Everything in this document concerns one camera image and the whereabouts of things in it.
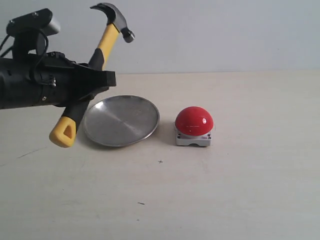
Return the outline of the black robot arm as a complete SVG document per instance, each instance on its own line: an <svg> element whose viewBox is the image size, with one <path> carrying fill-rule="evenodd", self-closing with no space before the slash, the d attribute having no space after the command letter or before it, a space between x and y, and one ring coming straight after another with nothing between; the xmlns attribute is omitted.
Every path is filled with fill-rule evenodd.
<svg viewBox="0 0 320 240"><path fill-rule="evenodd" d="M21 59L1 58L1 109L66 107L117 85L114 71L78 64L57 51L45 54L32 79L31 68L38 59L36 54L27 54Z"/></svg>

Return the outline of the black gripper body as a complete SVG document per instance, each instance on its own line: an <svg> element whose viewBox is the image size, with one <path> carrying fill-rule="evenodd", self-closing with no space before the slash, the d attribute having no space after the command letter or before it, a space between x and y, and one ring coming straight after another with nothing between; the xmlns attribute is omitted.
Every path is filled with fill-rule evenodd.
<svg viewBox="0 0 320 240"><path fill-rule="evenodd" d="M27 106L64 107L77 93L76 62L57 51L27 55Z"/></svg>

